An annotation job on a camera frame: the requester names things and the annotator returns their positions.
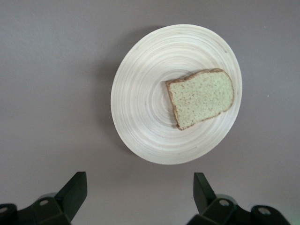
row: slice of bread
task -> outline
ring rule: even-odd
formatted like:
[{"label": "slice of bread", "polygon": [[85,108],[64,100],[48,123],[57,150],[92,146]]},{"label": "slice of bread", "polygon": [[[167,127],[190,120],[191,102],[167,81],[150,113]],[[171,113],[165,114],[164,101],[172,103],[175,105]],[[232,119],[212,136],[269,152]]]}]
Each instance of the slice of bread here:
[{"label": "slice of bread", "polygon": [[233,105],[232,80],[219,68],[202,70],[165,83],[179,130],[216,117]]}]

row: white plate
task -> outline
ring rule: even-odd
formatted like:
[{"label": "white plate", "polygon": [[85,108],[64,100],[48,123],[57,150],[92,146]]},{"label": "white plate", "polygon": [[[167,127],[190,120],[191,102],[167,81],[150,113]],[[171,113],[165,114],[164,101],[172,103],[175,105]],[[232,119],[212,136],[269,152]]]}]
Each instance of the white plate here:
[{"label": "white plate", "polygon": [[[234,103],[229,111],[180,131],[165,81],[207,68],[229,74]],[[153,163],[180,164],[220,143],[238,115],[241,96],[240,67],[229,45],[209,29],[173,25],[146,35],[123,59],[112,85],[112,118],[135,154]]]}]

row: brown crust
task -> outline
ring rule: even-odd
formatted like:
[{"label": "brown crust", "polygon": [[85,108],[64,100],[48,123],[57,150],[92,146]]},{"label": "brown crust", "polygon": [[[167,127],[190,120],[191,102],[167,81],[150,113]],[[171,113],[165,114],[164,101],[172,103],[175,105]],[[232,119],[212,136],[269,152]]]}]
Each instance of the brown crust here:
[{"label": "brown crust", "polygon": [[[180,126],[179,126],[179,124],[178,124],[177,107],[176,107],[176,105],[174,105],[174,103],[173,103],[173,101],[172,101],[172,99],[173,99],[173,94],[172,94],[171,91],[170,91],[170,84],[171,84],[171,83],[179,83],[179,82],[184,82],[184,81],[190,80],[190,79],[194,78],[195,76],[197,76],[197,75],[199,75],[199,74],[205,74],[205,73],[218,73],[218,72],[224,72],[224,73],[229,77],[229,79],[230,79],[230,81],[231,81],[231,88],[232,88],[232,90],[233,90],[233,99],[232,99],[232,102],[231,102],[229,108],[226,109],[226,110],[224,110],[224,111],[222,111],[222,112],[219,112],[219,113],[216,114],[215,116],[212,116],[212,117],[209,117],[209,118],[205,118],[205,119],[203,119],[203,120],[201,120],[201,121],[197,121],[197,122],[193,123],[192,125],[190,125],[190,126],[184,128],[184,129],[180,128]],[[176,125],[176,126],[177,126],[177,128],[178,128],[179,130],[185,130],[185,129],[187,129],[187,128],[192,127],[193,125],[195,125],[195,124],[198,123],[198,122],[202,122],[202,121],[206,121],[206,120],[215,118],[215,117],[217,117],[218,115],[220,115],[221,113],[224,113],[224,112],[228,111],[228,110],[231,108],[231,106],[233,105],[234,98],[235,98],[234,87],[233,87],[232,79],[231,79],[231,77],[230,77],[224,70],[222,70],[222,69],[220,69],[220,68],[204,69],[204,70],[201,70],[201,71],[199,71],[199,72],[197,72],[197,73],[195,73],[195,74],[189,75],[189,76],[187,76],[187,77],[185,77],[185,78],[178,78],[178,79],[166,81],[165,84],[166,84],[166,86],[167,86],[167,91],[168,91],[169,98],[170,98],[170,101],[171,101],[171,104],[172,104],[173,113],[174,113],[174,115],[175,115],[175,119],[176,119],[176,122],[177,122],[177,125]]]}]

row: gray table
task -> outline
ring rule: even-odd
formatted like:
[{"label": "gray table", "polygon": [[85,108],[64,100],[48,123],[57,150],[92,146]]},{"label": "gray table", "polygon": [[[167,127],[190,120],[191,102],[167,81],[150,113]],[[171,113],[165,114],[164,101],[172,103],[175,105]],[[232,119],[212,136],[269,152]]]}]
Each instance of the gray table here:
[{"label": "gray table", "polygon": [[[243,97],[203,157],[157,165],[133,154],[110,112],[115,72],[149,32],[209,28],[240,63]],[[193,173],[246,210],[266,204],[300,224],[300,2],[1,0],[0,203],[19,209],[86,171],[74,225],[184,225]]]}]

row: plate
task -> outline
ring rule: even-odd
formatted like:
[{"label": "plate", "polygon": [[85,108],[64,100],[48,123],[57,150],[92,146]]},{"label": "plate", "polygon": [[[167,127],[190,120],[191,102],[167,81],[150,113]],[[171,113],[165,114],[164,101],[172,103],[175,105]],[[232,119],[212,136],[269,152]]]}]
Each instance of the plate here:
[{"label": "plate", "polygon": [[[229,74],[234,103],[227,112],[180,131],[165,81],[207,68]],[[203,156],[222,141],[238,115],[241,96],[240,67],[230,46],[207,28],[172,25],[143,37],[121,62],[112,85],[112,118],[135,154],[157,164],[181,164]]]}]

